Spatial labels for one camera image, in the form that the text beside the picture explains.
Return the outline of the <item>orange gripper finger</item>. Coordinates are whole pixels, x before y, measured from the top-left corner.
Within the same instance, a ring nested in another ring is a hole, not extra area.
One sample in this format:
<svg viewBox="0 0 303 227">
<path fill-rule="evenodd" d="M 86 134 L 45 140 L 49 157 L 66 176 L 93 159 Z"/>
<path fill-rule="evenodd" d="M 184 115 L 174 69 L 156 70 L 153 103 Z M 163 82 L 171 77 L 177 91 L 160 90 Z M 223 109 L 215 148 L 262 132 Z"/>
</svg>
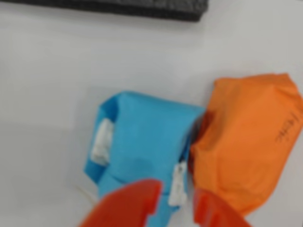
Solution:
<svg viewBox="0 0 303 227">
<path fill-rule="evenodd" d="M 81 227 L 143 227 L 158 206 L 162 182 L 144 179 L 127 184 L 105 197 L 81 222 Z"/>
<path fill-rule="evenodd" d="M 195 189 L 194 222 L 201 227 L 250 227 L 250 224 L 219 196 Z"/>
</svg>

